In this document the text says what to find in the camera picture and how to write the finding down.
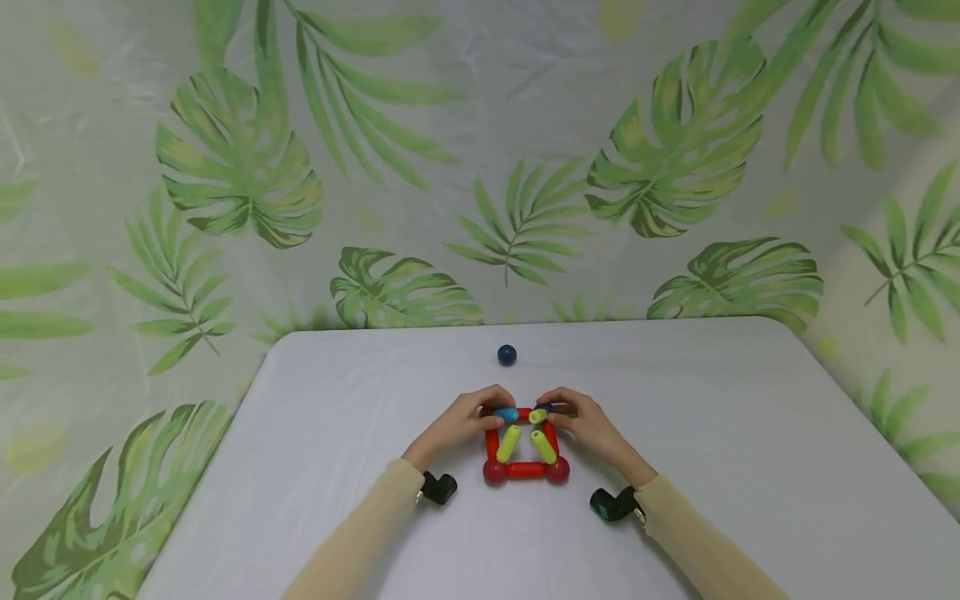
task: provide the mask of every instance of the sleeve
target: sleeve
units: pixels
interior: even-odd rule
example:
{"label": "sleeve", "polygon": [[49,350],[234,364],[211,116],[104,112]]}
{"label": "sleeve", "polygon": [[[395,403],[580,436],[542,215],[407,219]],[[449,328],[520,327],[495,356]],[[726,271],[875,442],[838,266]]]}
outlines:
{"label": "sleeve", "polygon": [[413,513],[423,474],[392,461],[367,496],[321,545],[283,600],[350,600],[369,579],[387,543]]}
{"label": "sleeve", "polygon": [[647,534],[704,600],[780,600],[786,593],[713,526],[663,475],[640,487]]}

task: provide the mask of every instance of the hand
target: hand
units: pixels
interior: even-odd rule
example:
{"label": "hand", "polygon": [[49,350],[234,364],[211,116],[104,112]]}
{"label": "hand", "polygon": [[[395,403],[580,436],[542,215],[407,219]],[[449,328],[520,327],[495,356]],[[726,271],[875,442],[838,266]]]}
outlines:
{"label": "hand", "polygon": [[516,402],[510,392],[498,385],[491,385],[470,394],[460,394],[453,404],[410,444],[402,458],[420,472],[424,472],[438,453],[470,436],[502,426],[503,419],[500,417],[480,417],[480,408],[483,406],[516,407]]}
{"label": "hand", "polygon": [[639,452],[613,426],[597,402],[580,392],[557,388],[537,398],[537,404],[553,404],[547,419],[557,429],[569,431],[600,458],[620,471],[635,489],[657,477]]}

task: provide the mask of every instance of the fabric backdrop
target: fabric backdrop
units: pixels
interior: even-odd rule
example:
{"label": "fabric backdrop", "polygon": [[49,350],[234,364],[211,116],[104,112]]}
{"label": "fabric backdrop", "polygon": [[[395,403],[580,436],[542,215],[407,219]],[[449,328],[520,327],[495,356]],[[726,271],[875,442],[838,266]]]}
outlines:
{"label": "fabric backdrop", "polygon": [[958,39],[956,0],[8,0],[0,597],[134,596],[300,329],[761,315],[960,515]]}

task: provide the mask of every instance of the dark blue ball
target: dark blue ball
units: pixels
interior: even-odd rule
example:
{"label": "dark blue ball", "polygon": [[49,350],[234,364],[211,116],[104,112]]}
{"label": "dark blue ball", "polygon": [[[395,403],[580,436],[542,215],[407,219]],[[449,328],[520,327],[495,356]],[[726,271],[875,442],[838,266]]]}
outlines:
{"label": "dark blue ball", "polygon": [[510,367],[516,362],[516,348],[509,344],[504,344],[496,352],[496,359],[504,367]]}

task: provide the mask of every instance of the left hand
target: left hand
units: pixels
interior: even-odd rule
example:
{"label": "left hand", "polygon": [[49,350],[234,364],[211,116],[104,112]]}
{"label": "left hand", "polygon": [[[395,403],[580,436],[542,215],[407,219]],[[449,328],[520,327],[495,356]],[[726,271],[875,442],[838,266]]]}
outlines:
{"label": "left hand", "polygon": [[502,426],[504,423],[500,417],[480,417],[480,408],[484,406],[516,407],[516,402],[510,392],[499,385],[491,385],[469,394],[460,394],[453,404],[450,404],[450,407],[410,444],[401,458],[418,471],[424,472],[440,452],[470,436]]}

